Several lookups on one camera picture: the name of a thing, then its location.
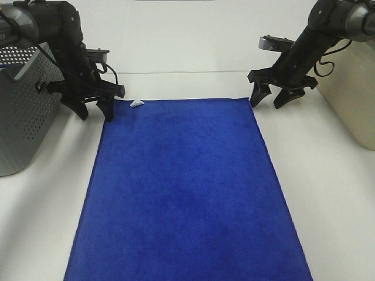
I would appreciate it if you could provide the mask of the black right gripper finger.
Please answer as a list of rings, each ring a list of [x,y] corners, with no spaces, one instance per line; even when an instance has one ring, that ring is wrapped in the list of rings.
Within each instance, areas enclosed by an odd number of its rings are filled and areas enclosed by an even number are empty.
[[[284,105],[286,105],[287,103],[295,99],[301,98],[304,95],[305,95],[305,92],[303,88],[294,89],[294,90],[282,88],[282,90],[279,92],[279,94],[274,100],[274,107],[276,109],[279,109],[283,107]]]
[[[268,84],[254,82],[252,94],[250,96],[250,105],[255,108],[266,96],[271,94]]]

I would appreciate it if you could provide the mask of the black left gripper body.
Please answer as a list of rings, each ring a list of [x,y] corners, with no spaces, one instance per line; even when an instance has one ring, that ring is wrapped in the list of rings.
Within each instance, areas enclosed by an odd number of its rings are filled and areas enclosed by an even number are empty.
[[[109,103],[115,97],[125,97],[125,87],[103,80],[99,77],[98,81],[89,83],[75,75],[63,73],[63,80],[51,81],[48,84],[48,93],[61,94],[63,98],[69,101],[82,103],[99,102]]]

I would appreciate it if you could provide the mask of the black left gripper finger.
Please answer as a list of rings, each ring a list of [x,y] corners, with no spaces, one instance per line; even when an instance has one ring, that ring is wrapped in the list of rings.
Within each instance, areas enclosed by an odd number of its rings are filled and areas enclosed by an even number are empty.
[[[84,103],[69,98],[61,98],[60,102],[70,108],[82,121],[87,119],[88,109]]]
[[[107,122],[111,122],[114,118],[114,97],[98,100],[96,106],[102,111]]]

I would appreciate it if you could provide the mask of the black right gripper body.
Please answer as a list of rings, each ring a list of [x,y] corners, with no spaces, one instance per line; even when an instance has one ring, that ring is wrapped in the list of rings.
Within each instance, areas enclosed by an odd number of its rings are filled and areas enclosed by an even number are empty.
[[[305,76],[304,78],[298,78],[296,81],[289,77],[283,78],[276,74],[272,68],[263,68],[259,70],[251,70],[247,76],[250,83],[259,83],[265,85],[275,85],[279,88],[287,90],[297,90],[302,88],[314,89],[318,82],[314,77]]]

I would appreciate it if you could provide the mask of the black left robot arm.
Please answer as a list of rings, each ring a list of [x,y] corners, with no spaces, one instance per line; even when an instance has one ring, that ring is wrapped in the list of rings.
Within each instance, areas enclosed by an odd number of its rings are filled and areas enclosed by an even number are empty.
[[[113,68],[108,50],[88,49],[83,42],[78,10],[67,1],[13,1],[1,5],[1,47],[36,47],[63,75],[47,85],[61,94],[60,102],[80,119],[88,117],[86,103],[95,102],[105,120],[114,118],[114,100],[125,87],[101,78]]]

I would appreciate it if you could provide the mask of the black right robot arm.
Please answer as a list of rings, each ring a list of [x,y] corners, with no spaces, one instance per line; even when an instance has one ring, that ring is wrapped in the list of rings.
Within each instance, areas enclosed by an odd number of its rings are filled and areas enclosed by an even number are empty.
[[[270,95],[271,85],[281,89],[274,100],[276,108],[303,97],[306,87],[314,89],[318,84],[308,72],[317,69],[322,57],[333,54],[331,48],[343,39],[374,39],[374,1],[317,1],[297,40],[260,37],[260,49],[279,52],[280,56],[270,68],[251,70],[248,74],[254,85],[250,105],[256,107]]]

